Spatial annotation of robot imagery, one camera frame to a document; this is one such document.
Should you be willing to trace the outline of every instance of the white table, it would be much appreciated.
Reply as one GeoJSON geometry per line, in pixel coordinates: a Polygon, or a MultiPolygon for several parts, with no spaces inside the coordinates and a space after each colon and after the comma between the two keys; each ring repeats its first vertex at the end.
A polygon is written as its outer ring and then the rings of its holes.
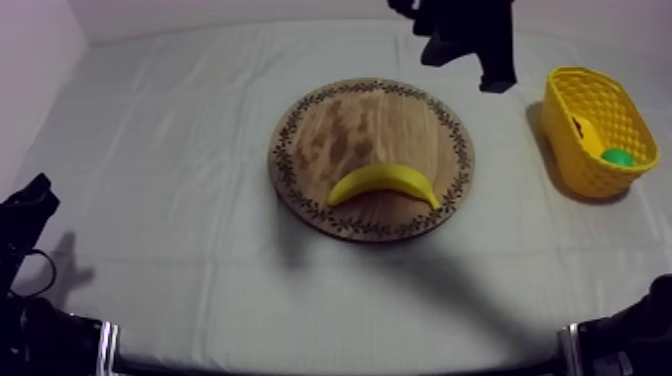
{"type": "Polygon", "coordinates": [[[670,62],[516,34],[519,84],[483,94],[474,56],[423,67],[425,40],[410,29],[262,24],[93,48],[17,181],[45,171],[63,202],[40,246],[74,254],[61,273],[64,309],[119,324],[124,356],[165,364],[466,370],[548,352],[556,329],[625,308],[670,271],[670,62]],[[559,65],[623,82],[659,142],[660,166],[618,203],[576,202],[549,178],[529,122],[559,65]],[[457,214],[387,250],[306,227],[267,176],[284,111],[312,89],[356,77],[404,81],[442,99],[476,151],[474,185],[457,214]]]}

